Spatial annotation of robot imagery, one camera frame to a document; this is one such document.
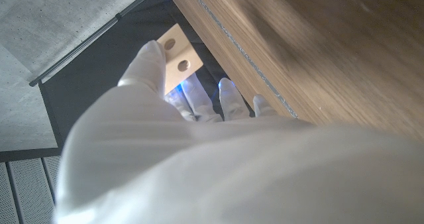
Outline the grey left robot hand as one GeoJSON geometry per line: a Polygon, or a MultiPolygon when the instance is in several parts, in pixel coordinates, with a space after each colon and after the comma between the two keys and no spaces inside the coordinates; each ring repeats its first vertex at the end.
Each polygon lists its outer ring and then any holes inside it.
{"type": "Polygon", "coordinates": [[[423,145],[350,125],[255,116],[219,82],[223,114],[196,76],[164,97],[165,53],[146,43],[72,127],[58,223],[422,223],[423,145]]]}

